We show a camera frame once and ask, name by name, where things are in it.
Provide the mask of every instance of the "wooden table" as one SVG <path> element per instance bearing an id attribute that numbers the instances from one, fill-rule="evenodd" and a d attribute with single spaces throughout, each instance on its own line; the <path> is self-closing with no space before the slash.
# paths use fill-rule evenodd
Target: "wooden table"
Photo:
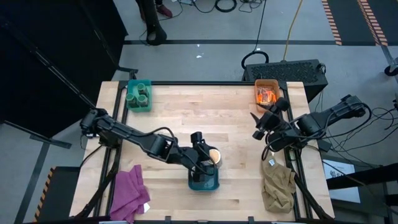
<path id="1" fill-rule="evenodd" d="M 113 113 L 118 82 L 103 82 L 97 102 L 98 108 Z M 288 93 L 293 117 L 309 113 L 303 84 L 288 82 Z M 121 120 L 125 102 L 122 93 L 118 120 Z M 292 221 L 294 213 L 268 212 L 261 197 L 261 152 L 265 142 L 252 138 L 255 123 L 249 112 L 256 111 L 253 86 L 198 86 L 156 85 L 152 90 L 153 105 L 150 113 L 128 112 L 126 124 L 142 132 L 161 126 L 169 127 L 178 137 L 180 146 L 191 146 L 190 134 L 201 131 L 206 142 L 221 151 L 220 187 L 214 192 L 190 190 L 188 171 L 183 166 L 166 164 L 151 159 L 141 149 L 123 141 L 119 170 L 130 171 L 141 164 L 144 185 L 149 190 L 150 210 L 136 215 L 136 220 L 213 220 Z M 88 141 L 85 156 L 98 147 L 98 139 Z M 88 159 L 78 179 L 70 215 L 76 215 L 98 188 L 105 148 Z M 285 164 L 283 151 L 275 153 L 277 162 Z M 302 162 L 307 187 L 317 202 L 334 217 L 326 185 L 320 153 L 311 147 L 302 151 Z M 305 217 L 302 194 L 297 188 L 300 213 Z M 109 194 L 103 194 L 100 215 L 105 215 Z"/>

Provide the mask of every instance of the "gray floor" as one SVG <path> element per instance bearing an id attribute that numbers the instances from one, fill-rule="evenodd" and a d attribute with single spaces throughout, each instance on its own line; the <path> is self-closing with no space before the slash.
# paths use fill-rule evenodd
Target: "gray floor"
<path id="1" fill-rule="evenodd" d="M 137 40 L 145 30 L 134 0 L 114 0 L 129 35 L 126 40 Z M 180 10 L 176 2 L 164 0 L 174 14 Z M 213 0 L 198 0 L 202 10 L 211 8 Z M 285 40 L 298 1 L 268 0 L 260 39 Z M 183 6 L 180 16 L 162 21 L 170 40 L 184 39 L 251 39 L 257 36 L 261 7 L 252 14 L 239 12 L 221 13 L 216 10 L 201 14 L 192 6 Z M 321 1 L 306 0 L 295 23 L 292 40 L 333 40 Z M 185 44 L 146 47 L 125 45 L 120 66 L 138 68 L 138 78 L 152 80 L 240 80 L 243 69 L 241 59 L 254 48 L 253 45 Z M 282 60 L 284 45 L 259 45 L 258 48 L 270 55 L 271 62 Z M 398 57 L 398 47 L 389 47 L 392 55 Z M 352 94 L 358 96 L 371 108 L 392 108 L 393 78 L 381 72 L 387 61 L 380 47 L 342 47 L 337 45 L 290 45 L 287 60 L 317 58 L 327 66 L 329 85 L 325 88 L 323 108 L 333 106 L 340 98 Z M 250 58 L 247 63 L 262 63 L 262 57 Z M 127 74 L 116 72 L 113 80 L 127 80 Z M 317 98 L 310 103 L 315 109 Z M 364 118 L 350 119 L 333 125 L 333 134 L 355 127 Z M 388 121 L 376 121 L 347 142 L 346 148 L 360 146 L 382 139 L 390 130 L 383 130 Z M 52 166 L 78 166 L 84 151 L 80 147 L 80 130 L 76 124 L 54 137 L 73 144 L 71 149 L 51 146 L 44 162 L 34 195 L 25 216 L 25 222 L 33 219 L 39 202 L 45 178 Z M 352 155 L 372 164 L 390 164 L 398 160 L 396 153 L 397 133 L 385 141 L 352 151 Z M 0 211 L 2 223 L 12 223 L 16 217 L 27 183 L 32 174 L 42 144 L 29 139 L 29 135 L 5 124 L 0 125 L 0 174 L 3 181 L 3 208 Z M 396 184 L 389 184 L 389 190 L 397 193 Z M 336 209 L 339 217 L 347 221 L 381 223 L 376 217 Z"/>

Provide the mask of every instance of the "yellow cable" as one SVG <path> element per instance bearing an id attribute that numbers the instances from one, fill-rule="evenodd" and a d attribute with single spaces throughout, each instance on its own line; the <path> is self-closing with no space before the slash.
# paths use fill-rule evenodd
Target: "yellow cable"
<path id="1" fill-rule="evenodd" d="M 303 3 L 303 0 L 300 0 L 300 3 L 298 4 L 298 8 L 297 8 L 297 10 L 296 10 L 296 14 L 294 15 L 293 22 L 292 22 L 292 24 L 290 25 L 289 33 L 287 34 L 287 40 L 286 40 L 286 46 L 285 46 L 285 53 L 284 53 L 284 60 L 285 60 L 285 58 L 286 58 L 287 46 L 289 45 L 290 33 L 292 32 L 292 28 L 293 28 L 294 21 L 296 20 L 297 14 L 299 13 L 299 10 L 300 10 L 300 8 L 301 8 L 301 3 Z"/>

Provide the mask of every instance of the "orange object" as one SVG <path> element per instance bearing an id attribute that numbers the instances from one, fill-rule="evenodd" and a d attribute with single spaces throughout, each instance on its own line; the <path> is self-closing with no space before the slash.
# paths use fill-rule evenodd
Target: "orange object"
<path id="1" fill-rule="evenodd" d="M 261 105 L 273 105 L 280 97 L 277 80 L 256 80 L 254 83 L 254 96 L 256 103 Z M 257 106 L 258 112 L 265 112 L 265 109 Z"/>

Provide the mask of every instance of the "white paper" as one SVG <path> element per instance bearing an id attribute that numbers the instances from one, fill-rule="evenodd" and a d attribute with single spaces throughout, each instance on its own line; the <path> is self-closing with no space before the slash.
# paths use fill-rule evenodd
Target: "white paper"
<path id="1" fill-rule="evenodd" d="M 323 161 L 329 163 L 336 169 L 342 171 L 344 174 L 352 174 L 355 172 L 354 165 L 347 164 L 344 162 L 335 162 L 324 159 Z M 334 168 L 328 166 L 328 164 L 323 164 L 323 170 L 325 171 L 326 179 L 333 177 L 339 177 L 343 174 L 335 170 Z M 347 202 L 361 203 L 359 198 L 359 192 L 357 187 L 350 187 L 347 189 L 329 190 L 330 198 L 337 200 L 344 200 Z"/>
<path id="2" fill-rule="evenodd" d="M 150 209 L 150 206 L 148 205 L 148 203 L 144 204 L 144 213 L 148 212 L 148 210 Z"/>
<path id="3" fill-rule="evenodd" d="M 274 160 L 273 160 L 273 159 L 271 159 L 271 160 L 269 161 L 269 164 L 271 164 L 271 166 L 274 166 L 274 165 L 275 165 L 275 162 L 274 162 Z"/>

